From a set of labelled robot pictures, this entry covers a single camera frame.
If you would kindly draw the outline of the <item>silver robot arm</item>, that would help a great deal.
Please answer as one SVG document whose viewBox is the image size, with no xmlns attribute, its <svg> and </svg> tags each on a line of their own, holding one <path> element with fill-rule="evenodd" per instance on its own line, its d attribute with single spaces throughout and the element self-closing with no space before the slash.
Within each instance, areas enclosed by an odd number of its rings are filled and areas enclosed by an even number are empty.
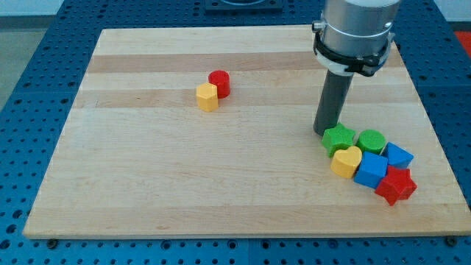
<svg viewBox="0 0 471 265">
<path fill-rule="evenodd" d="M 400 0 L 326 0 L 312 23 L 314 54 L 332 74 L 371 77 L 387 61 Z"/>
</svg>

